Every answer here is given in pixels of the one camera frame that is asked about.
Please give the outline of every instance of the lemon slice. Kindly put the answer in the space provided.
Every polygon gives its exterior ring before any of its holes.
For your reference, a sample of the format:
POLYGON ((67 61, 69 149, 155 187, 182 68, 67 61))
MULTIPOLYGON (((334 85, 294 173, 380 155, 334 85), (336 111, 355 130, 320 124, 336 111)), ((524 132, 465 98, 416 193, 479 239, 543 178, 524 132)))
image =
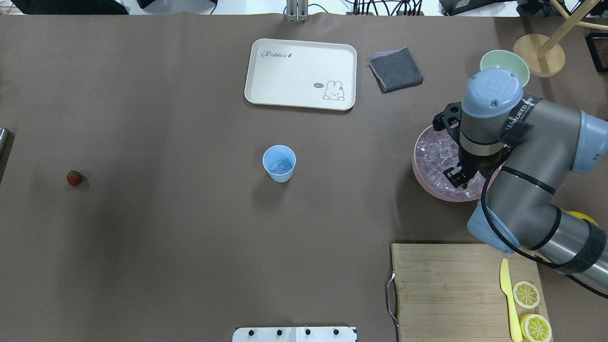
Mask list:
POLYGON ((541 301, 541 295, 536 286, 527 281, 516 282, 513 285, 513 298, 516 303, 526 309, 535 308, 541 301))
POLYGON ((536 313, 528 313, 522 317, 520 324, 522 335, 530 342, 549 342, 551 326, 546 318, 536 313))

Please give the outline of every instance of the yellow object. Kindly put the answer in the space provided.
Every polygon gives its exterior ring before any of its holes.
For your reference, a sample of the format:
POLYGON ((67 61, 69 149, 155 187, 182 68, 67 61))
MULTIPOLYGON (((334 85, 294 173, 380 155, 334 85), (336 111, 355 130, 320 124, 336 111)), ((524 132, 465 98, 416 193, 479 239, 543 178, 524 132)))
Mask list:
POLYGON ((549 342, 551 340, 551 325, 543 316, 528 313, 522 317, 520 326, 523 336, 530 342, 549 342))
POLYGON ((527 281, 516 282, 513 285, 513 298, 519 306, 526 309, 535 308, 541 301, 541 295, 536 286, 527 281))
POLYGON ((592 218, 590 218, 589 216, 583 214, 582 212, 578 212, 578 211, 568 211, 568 214, 580 218, 581 220, 587 220, 591 223, 593 223, 596 226, 599 226, 599 224, 592 218))
POLYGON ((522 342, 522 330, 519 327, 517 320, 517 312, 515 311, 515 301, 513 299, 513 291, 511 290, 511 275, 509 274, 509 261, 502 259, 500 264, 500 289, 506 295, 506 301, 509 306, 509 328, 511 331, 511 339, 513 342, 522 342))

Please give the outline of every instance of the blue paper cup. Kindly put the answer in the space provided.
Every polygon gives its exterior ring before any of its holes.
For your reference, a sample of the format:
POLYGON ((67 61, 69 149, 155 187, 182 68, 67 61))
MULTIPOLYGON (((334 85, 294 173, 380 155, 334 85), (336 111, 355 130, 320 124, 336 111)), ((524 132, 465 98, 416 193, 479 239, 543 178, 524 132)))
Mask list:
POLYGON ((262 164, 274 181, 284 183, 294 174, 295 153, 287 146, 274 145, 264 152, 262 164))

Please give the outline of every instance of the metal bracket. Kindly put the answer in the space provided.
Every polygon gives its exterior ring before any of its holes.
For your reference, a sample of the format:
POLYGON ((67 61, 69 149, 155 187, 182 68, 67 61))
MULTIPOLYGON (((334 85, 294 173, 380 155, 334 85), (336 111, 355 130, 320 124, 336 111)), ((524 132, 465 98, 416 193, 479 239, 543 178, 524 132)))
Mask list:
POLYGON ((397 284, 395 283, 395 271, 392 271, 391 274, 390 274, 390 277, 389 277, 388 281, 386 282, 386 309, 389 311, 390 316, 393 318, 393 322, 395 323, 395 327, 397 327, 397 329, 399 329, 399 320, 395 316, 397 314, 397 306, 398 306, 398 302, 397 302, 397 284), (390 283, 393 283, 393 286, 395 287, 395 313, 393 313, 393 311, 390 309, 390 300, 389 300, 389 297, 390 297, 390 295, 389 295, 390 283))
POLYGON ((308 21, 308 0, 287 0, 285 8, 285 20, 299 21, 305 23, 308 21))

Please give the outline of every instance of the yellow knife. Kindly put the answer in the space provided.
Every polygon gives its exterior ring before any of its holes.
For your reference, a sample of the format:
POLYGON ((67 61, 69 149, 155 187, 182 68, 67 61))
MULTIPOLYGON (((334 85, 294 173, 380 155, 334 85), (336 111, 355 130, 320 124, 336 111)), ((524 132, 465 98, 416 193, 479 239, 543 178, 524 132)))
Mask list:
POLYGON ((511 289, 511 275, 509 274, 509 261, 502 259, 500 264, 500 289, 506 295, 506 302, 509 305, 509 328, 513 342, 522 342, 522 329, 519 327, 517 312, 515 311, 515 300, 511 289))

